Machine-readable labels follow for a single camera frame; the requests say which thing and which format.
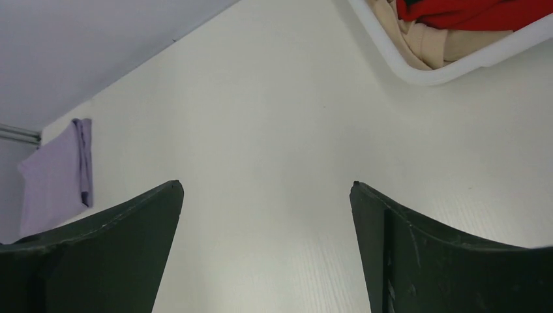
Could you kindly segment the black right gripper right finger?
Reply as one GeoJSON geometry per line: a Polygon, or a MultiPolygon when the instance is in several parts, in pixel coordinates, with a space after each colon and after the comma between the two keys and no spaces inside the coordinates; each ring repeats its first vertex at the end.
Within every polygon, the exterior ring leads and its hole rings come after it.
{"type": "Polygon", "coordinates": [[[350,190],[372,312],[551,312],[552,248],[478,237],[365,183],[350,190]]]}

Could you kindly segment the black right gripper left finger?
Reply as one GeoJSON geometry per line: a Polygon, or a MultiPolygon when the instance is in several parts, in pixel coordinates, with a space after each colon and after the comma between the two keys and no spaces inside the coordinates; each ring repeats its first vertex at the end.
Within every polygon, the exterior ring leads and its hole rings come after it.
{"type": "Polygon", "coordinates": [[[2,312],[151,312],[183,206],[177,180],[1,246],[2,312]]]}

